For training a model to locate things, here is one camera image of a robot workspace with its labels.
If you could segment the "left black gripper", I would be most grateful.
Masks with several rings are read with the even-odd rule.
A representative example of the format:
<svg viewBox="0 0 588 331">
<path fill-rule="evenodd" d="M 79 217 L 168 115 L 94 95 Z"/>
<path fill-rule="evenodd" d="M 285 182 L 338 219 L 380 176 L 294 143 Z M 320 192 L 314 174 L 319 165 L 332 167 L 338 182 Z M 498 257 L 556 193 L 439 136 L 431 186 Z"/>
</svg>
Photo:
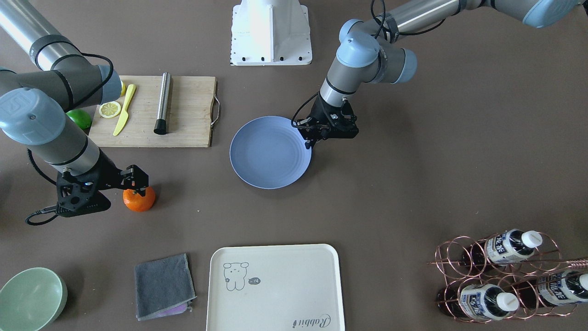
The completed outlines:
<svg viewBox="0 0 588 331">
<path fill-rule="evenodd" d="M 353 139 L 357 136 L 359 133 L 359 128 L 356 126 L 357 116 L 346 97 L 342 99 L 342 105 L 336 107 L 324 101 L 319 94 L 314 94 L 302 103 L 294 116 L 297 116 L 299 111 L 315 97 L 317 100 L 311 108 L 310 115 L 306 119 L 294 119 L 294 128 L 298 129 L 305 140 L 306 149 L 313 148 L 320 140 Z"/>
</svg>

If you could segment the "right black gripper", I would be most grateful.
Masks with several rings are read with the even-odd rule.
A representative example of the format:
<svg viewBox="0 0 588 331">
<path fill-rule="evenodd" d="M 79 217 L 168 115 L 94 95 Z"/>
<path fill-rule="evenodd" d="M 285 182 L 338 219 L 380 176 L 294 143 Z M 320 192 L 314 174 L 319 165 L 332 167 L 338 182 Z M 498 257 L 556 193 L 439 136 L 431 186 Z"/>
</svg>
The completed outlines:
<svg viewBox="0 0 588 331">
<path fill-rule="evenodd" d="M 141 168 L 132 164 L 121 170 L 104 152 L 100 152 L 90 171 L 77 176 L 65 171 L 57 176 L 56 214 L 74 217 L 105 211 L 111 207 L 111 202 L 101 190 L 131 189 L 145 197 L 148 186 L 149 176 Z"/>
</svg>

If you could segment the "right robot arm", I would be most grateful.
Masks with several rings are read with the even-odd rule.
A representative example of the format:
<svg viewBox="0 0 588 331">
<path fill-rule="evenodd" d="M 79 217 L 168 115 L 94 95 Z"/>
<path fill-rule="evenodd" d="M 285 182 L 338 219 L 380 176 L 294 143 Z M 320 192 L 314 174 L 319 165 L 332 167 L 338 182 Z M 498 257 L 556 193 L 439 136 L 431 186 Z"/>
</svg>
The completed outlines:
<svg viewBox="0 0 588 331">
<path fill-rule="evenodd" d="M 111 207 L 103 190 L 130 189 L 145 197 L 148 175 L 121 170 L 68 116 L 72 109 L 117 100 L 122 83 L 112 62 L 93 65 L 27 0 L 0 3 L 1 27 L 27 52 L 37 73 L 1 68 L 1 130 L 57 171 L 57 202 L 32 216 L 75 217 Z"/>
</svg>

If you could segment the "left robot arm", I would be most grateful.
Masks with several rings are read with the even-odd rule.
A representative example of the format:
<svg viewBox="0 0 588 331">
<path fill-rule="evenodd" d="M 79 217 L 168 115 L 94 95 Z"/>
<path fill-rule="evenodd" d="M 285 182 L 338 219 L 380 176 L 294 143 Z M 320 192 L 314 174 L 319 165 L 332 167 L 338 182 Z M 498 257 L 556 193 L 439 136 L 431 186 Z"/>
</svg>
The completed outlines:
<svg viewBox="0 0 588 331">
<path fill-rule="evenodd" d="M 395 48 L 397 40 L 433 31 L 445 19 L 465 10 L 489 7 L 523 24 L 544 28 L 561 20 L 579 0 L 411 0 L 373 13 L 369 21 L 352 19 L 340 29 L 340 46 L 310 114 L 292 119 L 306 149 L 321 140 L 355 138 L 359 130 L 350 98 L 362 83 L 403 83 L 417 70 L 416 55 Z"/>
</svg>

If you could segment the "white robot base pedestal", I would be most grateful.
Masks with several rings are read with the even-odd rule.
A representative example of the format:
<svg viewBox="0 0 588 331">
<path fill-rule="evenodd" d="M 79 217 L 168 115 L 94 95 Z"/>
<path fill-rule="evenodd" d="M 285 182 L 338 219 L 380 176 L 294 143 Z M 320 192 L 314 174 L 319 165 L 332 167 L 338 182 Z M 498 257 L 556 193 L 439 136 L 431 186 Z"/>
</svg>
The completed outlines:
<svg viewBox="0 0 588 331">
<path fill-rule="evenodd" d="M 312 62 L 307 6 L 298 0 L 243 0 L 232 9 L 233 66 L 294 66 Z"/>
</svg>

